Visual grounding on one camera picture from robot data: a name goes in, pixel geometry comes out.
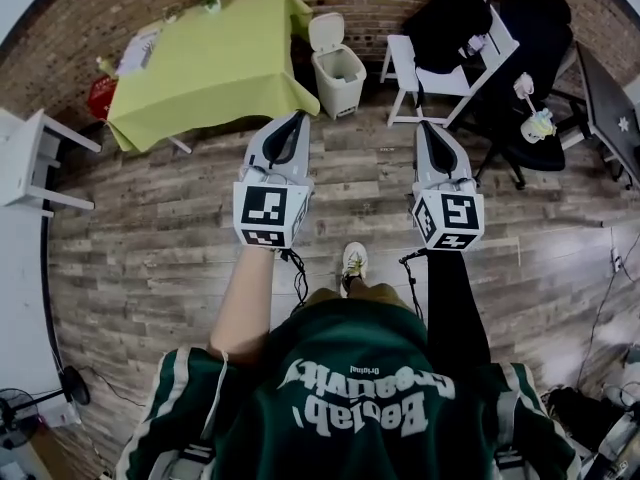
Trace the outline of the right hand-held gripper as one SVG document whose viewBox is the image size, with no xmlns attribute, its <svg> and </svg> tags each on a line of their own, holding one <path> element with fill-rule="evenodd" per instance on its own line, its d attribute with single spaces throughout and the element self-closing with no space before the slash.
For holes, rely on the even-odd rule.
<svg viewBox="0 0 640 480">
<path fill-rule="evenodd" d="M 484 235 L 484 196 L 470 178 L 466 151 L 445 128 L 426 121 L 416 129 L 415 149 L 411 214 L 426 249 L 468 250 Z M 440 175 L 448 180 L 437 182 Z"/>
</svg>

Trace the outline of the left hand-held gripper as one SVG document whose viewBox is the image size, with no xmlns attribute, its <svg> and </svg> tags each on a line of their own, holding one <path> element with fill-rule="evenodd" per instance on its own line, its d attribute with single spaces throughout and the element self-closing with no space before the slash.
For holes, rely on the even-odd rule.
<svg viewBox="0 0 640 480">
<path fill-rule="evenodd" d="M 276 118 L 249 142 L 247 164 L 233 184 L 233 225 L 241 243 L 289 249 L 309 209 L 310 118 Z"/>
</svg>

